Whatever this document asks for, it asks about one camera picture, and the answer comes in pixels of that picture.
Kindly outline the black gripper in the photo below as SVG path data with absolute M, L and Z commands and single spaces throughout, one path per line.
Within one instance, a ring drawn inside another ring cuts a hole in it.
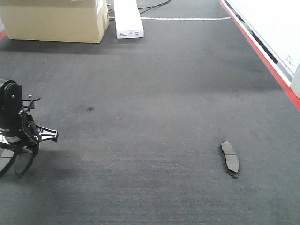
M 37 126 L 31 115 L 27 112 L 29 106 L 23 108 L 22 87 L 13 80 L 1 78 L 0 80 L 0 131 L 6 143 L 0 143 L 2 149 L 10 150 L 16 154 L 30 153 L 26 148 L 29 143 L 39 143 L 52 140 L 57 142 L 57 130 Z

